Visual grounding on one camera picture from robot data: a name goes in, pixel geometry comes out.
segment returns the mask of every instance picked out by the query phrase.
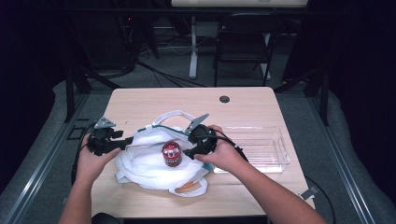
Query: dark background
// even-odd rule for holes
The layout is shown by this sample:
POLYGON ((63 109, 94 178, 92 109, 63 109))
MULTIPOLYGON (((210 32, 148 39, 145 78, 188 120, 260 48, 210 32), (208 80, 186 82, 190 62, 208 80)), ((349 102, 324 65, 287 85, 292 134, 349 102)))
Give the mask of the dark background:
MULTIPOLYGON (((66 24, 43 14, 45 2, 3 1, 0 18, 2 99, 1 186, 18 169, 46 121, 53 86, 72 62, 92 66, 66 24)), ((396 202, 396 18, 391 1, 311 1, 308 11, 350 12, 329 74, 346 115, 351 141, 375 183, 396 202)), ((296 78, 326 60, 344 20, 305 19, 285 69, 296 78)), ((109 38, 116 41, 118 37, 109 38)))

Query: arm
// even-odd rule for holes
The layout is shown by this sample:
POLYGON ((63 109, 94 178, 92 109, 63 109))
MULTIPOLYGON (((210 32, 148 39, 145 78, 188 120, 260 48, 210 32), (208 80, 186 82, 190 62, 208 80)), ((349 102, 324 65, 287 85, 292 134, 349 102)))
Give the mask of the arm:
POLYGON ((93 182, 102 173, 105 165, 115 158, 120 149, 110 151, 101 157, 93 155, 86 147, 88 135, 84 137, 79 152, 76 181, 70 190, 66 206, 59 223, 91 223, 92 201, 91 189, 93 182))
MULTIPOLYGON (((210 128, 222 132, 218 126, 210 128)), ((275 223, 326 223, 309 204, 244 161, 227 142, 218 140, 214 153, 197 154, 195 159, 210 162, 238 178, 275 223)))

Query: transparent plastic box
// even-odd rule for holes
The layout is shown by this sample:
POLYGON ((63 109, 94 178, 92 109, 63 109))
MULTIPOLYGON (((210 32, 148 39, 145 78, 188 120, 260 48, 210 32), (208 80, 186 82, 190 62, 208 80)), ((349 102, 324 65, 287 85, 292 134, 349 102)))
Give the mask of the transparent plastic box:
MULTIPOLYGON (((282 173, 290 158, 282 132, 268 127, 226 127, 224 133, 243 149, 248 161, 262 173, 282 173)), ((215 173, 226 173, 215 168, 215 173)))

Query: round black dot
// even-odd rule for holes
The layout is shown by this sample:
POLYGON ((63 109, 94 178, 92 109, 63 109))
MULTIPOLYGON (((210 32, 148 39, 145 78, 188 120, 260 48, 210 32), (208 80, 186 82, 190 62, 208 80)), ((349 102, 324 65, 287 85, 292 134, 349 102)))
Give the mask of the round black dot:
POLYGON ((224 104, 230 102, 230 97, 228 96, 220 96, 220 101, 224 104))

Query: chair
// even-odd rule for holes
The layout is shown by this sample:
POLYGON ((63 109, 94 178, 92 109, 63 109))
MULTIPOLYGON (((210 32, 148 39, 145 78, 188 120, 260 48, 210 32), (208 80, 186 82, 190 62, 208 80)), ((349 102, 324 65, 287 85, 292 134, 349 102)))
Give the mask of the chair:
POLYGON ((282 20, 273 14, 234 13, 226 16, 218 27, 218 44, 213 63, 215 83, 218 85, 219 62, 222 63, 266 63, 262 85, 268 71, 277 35, 282 31, 282 20), (265 34, 269 34, 265 43, 265 34))

